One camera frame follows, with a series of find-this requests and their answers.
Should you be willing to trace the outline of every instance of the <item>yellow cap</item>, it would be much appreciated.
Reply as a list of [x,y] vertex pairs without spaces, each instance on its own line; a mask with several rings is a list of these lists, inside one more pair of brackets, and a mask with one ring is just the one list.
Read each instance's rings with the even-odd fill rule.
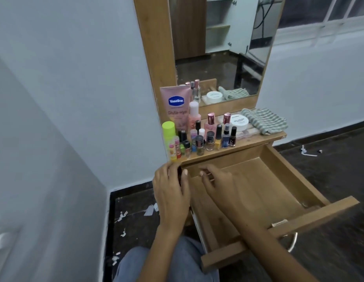
[[162,132],[164,137],[172,137],[176,135],[176,126],[173,122],[165,122],[162,124]]

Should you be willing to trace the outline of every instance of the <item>jeans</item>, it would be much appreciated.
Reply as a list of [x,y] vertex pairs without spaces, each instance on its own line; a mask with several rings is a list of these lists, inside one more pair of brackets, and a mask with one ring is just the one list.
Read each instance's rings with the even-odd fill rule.
[[[149,249],[134,247],[118,265],[114,282],[135,282],[146,261]],[[204,254],[202,245],[188,237],[180,237],[171,259],[168,282],[219,282],[218,270],[204,274],[200,270],[200,257]]]

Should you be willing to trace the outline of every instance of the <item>floor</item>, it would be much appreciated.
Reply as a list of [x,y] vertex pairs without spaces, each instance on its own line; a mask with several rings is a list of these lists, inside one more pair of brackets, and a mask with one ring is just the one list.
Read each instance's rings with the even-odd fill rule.
[[[234,89],[234,79],[237,69],[238,57],[230,52],[217,52],[206,56],[176,61],[177,84],[189,81],[217,79],[217,86],[226,90]],[[250,95],[258,92],[260,82],[242,79],[241,87],[246,88]]]
[[[364,281],[364,128],[306,144],[308,153],[317,157],[301,155],[300,148],[281,154],[331,202],[352,195],[361,206],[299,236],[292,254],[321,282]],[[144,216],[155,203],[151,185],[146,188],[116,199],[115,218],[128,211],[114,224],[113,253],[120,251],[120,259],[134,246],[150,247],[154,239],[159,217],[156,212]],[[196,237],[194,227],[186,232]],[[219,272],[221,281],[271,281],[253,255]]]

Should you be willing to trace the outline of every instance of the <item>wooden drawer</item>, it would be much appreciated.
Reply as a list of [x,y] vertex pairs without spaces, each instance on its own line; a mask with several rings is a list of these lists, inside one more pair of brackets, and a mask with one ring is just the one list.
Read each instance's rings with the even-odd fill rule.
[[[276,238],[314,228],[358,204],[354,197],[330,203],[271,144],[204,163],[212,163],[235,176],[241,201]],[[202,256],[202,269],[206,272],[240,259],[247,247],[233,224],[206,193],[197,168],[199,164],[184,168],[190,176],[194,222],[206,251]],[[271,227],[284,219],[288,221]]]

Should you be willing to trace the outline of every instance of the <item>vaseline logo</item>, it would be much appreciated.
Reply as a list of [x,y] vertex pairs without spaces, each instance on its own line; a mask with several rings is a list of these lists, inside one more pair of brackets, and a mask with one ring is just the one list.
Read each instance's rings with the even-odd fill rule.
[[169,105],[170,106],[182,106],[185,103],[183,97],[181,96],[173,96],[169,98]]

